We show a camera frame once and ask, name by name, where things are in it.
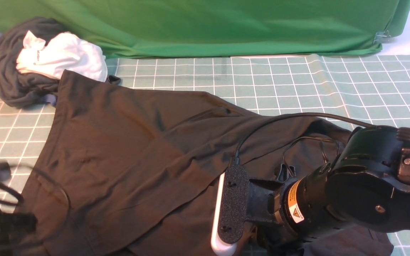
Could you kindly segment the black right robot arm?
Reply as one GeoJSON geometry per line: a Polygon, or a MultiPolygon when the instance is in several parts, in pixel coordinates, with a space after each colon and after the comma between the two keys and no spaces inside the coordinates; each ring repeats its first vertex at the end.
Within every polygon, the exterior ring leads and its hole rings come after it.
{"type": "Polygon", "coordinates": [[[355,129],[343,152],[267,196],[270,224],[253,241],[269,255],[299,256],[306,244],[354,226],[410,230],[410,128],[355,129]]]}

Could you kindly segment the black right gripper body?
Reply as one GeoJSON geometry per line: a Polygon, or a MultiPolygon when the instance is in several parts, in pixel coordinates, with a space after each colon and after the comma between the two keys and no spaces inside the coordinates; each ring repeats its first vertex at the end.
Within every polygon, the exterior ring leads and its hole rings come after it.
{"type": "Polygon", "coordinates": [[[296,167],[281,164],[275,178],[249,177],[246,221],[270,256],[302,256],[309,222],[305,182],[296,167]]]}

